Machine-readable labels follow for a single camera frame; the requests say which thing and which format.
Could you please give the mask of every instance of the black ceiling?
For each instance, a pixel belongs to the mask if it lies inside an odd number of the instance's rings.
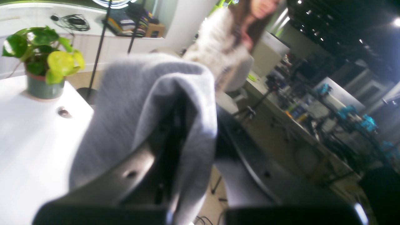
[[[288,0],[290,24],[335,59],[360,58],[377,76],[400,81],[400,0]]]

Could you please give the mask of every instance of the potted plant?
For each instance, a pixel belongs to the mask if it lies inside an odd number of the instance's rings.
[[[61,96],[65,77],[85,67],[81,52],[48,26],[22,29],[8,36],[2,56],[18,58],[24,64],[27,91],[41,99]]]

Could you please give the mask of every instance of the green leaf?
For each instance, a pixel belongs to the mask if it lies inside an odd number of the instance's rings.
[[[28,40],[34,45],[51,45],[58,40],[60,36],[53,30],[33,29],[27,34]]]
[[[79,65],[79,67],[81,67],[82,69],[85,69],[85,59],[83,58],[82,53],[75,49],[72,56],[74,57],[76,63]]]
[[[25,28],[25,29],[22,29],[22,30],[19,30],[19,31],[15,32],[15,34],[17,34],[17,35],[24,35],[24,34],[26,34],[26,31],[27,31],[27,30],[28,30],[28,29]]]
[[[72,46],[70,45],[70,40],[69,40],[68,38],[60,37],[60,38],[58,39],[58,41],[59,41],[60,44],[65,48],[65,50],[66,50],[67,52],[72,52],[73,48],[72,48]]]
[[[26,64],[26,69],[34,75],[42,75],[46,68],[44,62],[30,62]]]
[[[47,70],[46,72],[46,84],[59,84],[64,79],[64,76],[56,71]]]
[[[24,55],[20,58],[21,62],[25,62],[29,57],[34,56],[35,53],[33,51],[32,46],[28,46],[28,48],[26,49]]]
[[[72,68],[72,70],[67,74],[67,76],[72,76],[72,75],[76,74],[79,70],[80,70],[80,66],[76,66],[76,67]]]
[[[26,39],[17,34],[12,34],[4,41],[3,56],[21,58],[28,48]]]
[[[39,51],[41,53],[52,53],[53,52],[53,47],[51,47],[50,45],[39,45],[37,46],[37,48],[39,49]]]
[[[54,72],[66,76],[74,68],[74,58],[67,52],[52,52],[47,58],[47,64]]]

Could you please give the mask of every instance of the white sweater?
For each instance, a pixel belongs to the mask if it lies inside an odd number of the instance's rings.
[[[203,22],[196,43],[183,56],[183,59],[199,62],[210,69],[218,92],[226,89],[237,67],[250,56],[242,43],[232,48],[236,41],[231,32],[233,23],[233,14],[228,8],[217,9]]]

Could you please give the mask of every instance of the cable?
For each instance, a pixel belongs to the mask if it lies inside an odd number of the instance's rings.
[[[204,219],[208,220],[211,223],[211,225],[214,225],[214,224],[212,224],[212,222],[207,217],[202,216],[201,218],[204,218]]]
[[[68,16],[63,16],[61,18],[59,17],[59,20],[55,20],[55,22],[57,21],[60,24],[57,23],[56,24],[62,28],[68,28],[70,30],[75,30],[75,31],[90,30],[89,22],[81,14],[68,15]]]
[[[198,221],[202,221],[203,222],[203,225],[206,225],[206,222],[201,218],[201,217],[199,217],[199,216],[196,216],[196,218],[198,219],[196,222],[194,222],[194,225],[196,225],[196,223],[198,222]]]
[[[54,22],[55,25],[61,27],[62,29],[66,30],[68,33],[72,35],[71,46],[74,45],[75,41],[75,35],[73,33],[73,30],[76,31],[90,30],[89,22],[81,14],[68,15],[61,18],[57,14],[53,14],[50,17],[50,19]]]

